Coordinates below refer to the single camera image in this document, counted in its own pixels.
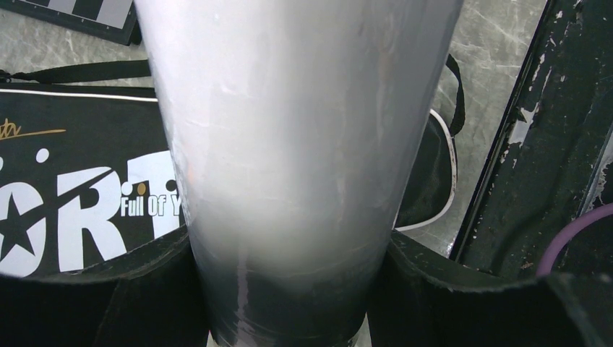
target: gray stripe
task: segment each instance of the gray stripe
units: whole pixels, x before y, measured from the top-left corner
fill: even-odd
[[[96,22],[122,29],[131,5],[132,0],[104,0]]]
[[[50,0],[49,6],[47,7],[59,12],[71,14],[75,2],[77,2],[77,0]]]

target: gold underline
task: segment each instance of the gold underline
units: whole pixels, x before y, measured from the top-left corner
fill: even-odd
[[[45,134],[58,134],[60,132],[65,132],[65,131],[66,131],[65,129],[55,129],[55,130],[45,130],[45,131],[42,131],[42,132],[28,132],[26,134],[17,134],[17,135],[2,137],[2,138],[0,138],[0,141],[8,140],[8,139],[14,139],[15,137],[45,135]]]

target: black buckle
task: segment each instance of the black buckle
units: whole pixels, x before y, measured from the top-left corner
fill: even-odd
[[[11,74],[4,70],[0,70],[0,83],[9,83],[9,82],[11,82]]]

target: white dot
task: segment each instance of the white dot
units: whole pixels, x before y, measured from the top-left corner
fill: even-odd
[[[49,159],[49,151],[46,148],[41,148],[38,153],[36,153],[36,161],[44,163],[47,159]]]
[[[132,194],[132,185],[130,184],[130,182],[124,182],[121,185],[121,193],[123,193],[124,195]]]

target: star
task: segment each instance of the star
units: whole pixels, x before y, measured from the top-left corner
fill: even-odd
[[[0,261],[2,261],[15,246],[19,246],[31,253],[31,255],[34,255],[30,237],[26,232],[32,224],[33,223],[28,223],[23,215],[20,215],[15,205],[13,194],[11,194],[9,197],[7,219],[3,220],[0,224],[2,226],[2,228],[0,228],[0,234],[4,236],[2,248],[0,249]]]

